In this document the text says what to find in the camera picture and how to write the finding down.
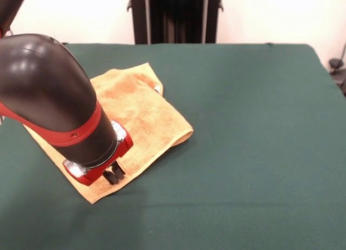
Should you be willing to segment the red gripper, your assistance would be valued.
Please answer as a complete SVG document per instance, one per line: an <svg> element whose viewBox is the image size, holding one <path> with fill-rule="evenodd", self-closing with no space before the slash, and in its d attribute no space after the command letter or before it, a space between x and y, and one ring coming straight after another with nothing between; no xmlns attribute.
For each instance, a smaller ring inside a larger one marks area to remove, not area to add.
<svg viewBox="0 0 346 250"><path fill-rule="evenodd" d="M133 146L132 139L127 130L118 122L111 121L116 143L110 151L111 155L95 167L86 168L80 164L65 159L63 167L67 173L80 184L90 186L100 177L105 178L109 184L118 184L124 179L125 172L119 166L117 159L123 157Z"/></svg>

